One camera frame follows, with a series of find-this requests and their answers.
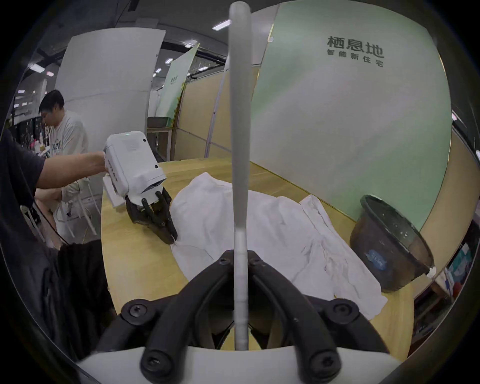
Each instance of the black fabric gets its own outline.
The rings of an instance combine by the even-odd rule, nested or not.
[[[43,165],[43,159],[14,143],[9,131],[3,132],[0,246],[34,320],[65,354],[79,360],[95,347],[102,331],[99,311],[111,305],[101,246],[72,245],[58,252],[33,235],[20,205],[31,207]]]
[[[70,344],[79,359],[95,349],[105,330],[102,317],[113,309],[103,265],[100,240],[64,245],[58,253],[58,271],[67,291]]]

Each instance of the poster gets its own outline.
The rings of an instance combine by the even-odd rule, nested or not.
[[[171,127],[175,110],[180,100],[181,90],[187,79],[187,73],[197,53],[199,44],[172,61],[160,95],[160,103],[155,116],[168,117],[167,126]]]
[[[252,99],[252,162],[357,220],[373,194],[421,229],[445,175],[450,94],[428,31],[346,0],[281,3]]]

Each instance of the pipe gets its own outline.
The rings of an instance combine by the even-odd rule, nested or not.
[[[252,19],[243,1],[230,5],[228,32],[230,55],[230,126],[232,140],[232,187],[234,236],[235,350],[248,350],[247,202],[250,173],[250,81]]]

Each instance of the trash bin sticker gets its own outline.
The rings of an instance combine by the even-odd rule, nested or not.
[[[373,263],[375,268],[380,269],[381,271],[384,271],[387,268],[387,261],[377,251],[370,249],[365,256],[367,256],[367,259]]]

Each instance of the white shirt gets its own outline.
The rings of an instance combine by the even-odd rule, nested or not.
[[[178,231],[173,256],[188,280],[233,249],[230,183],[205,172],[178,193],[170,212]],[[352,300],[367,319],[387,302],[378,281],[337,234],[315,196],[296,203],[249,191],[247,246],[303,294]]]
[[[57,127],[50,127],[48,134],[50,156],[75,155],[88,152],[88,138],[80,119],[75,112],[65,111],[65,116]],[[62,201],[67,202],[77,196],[87,183],[87,178],[73,182],[61,189]]]

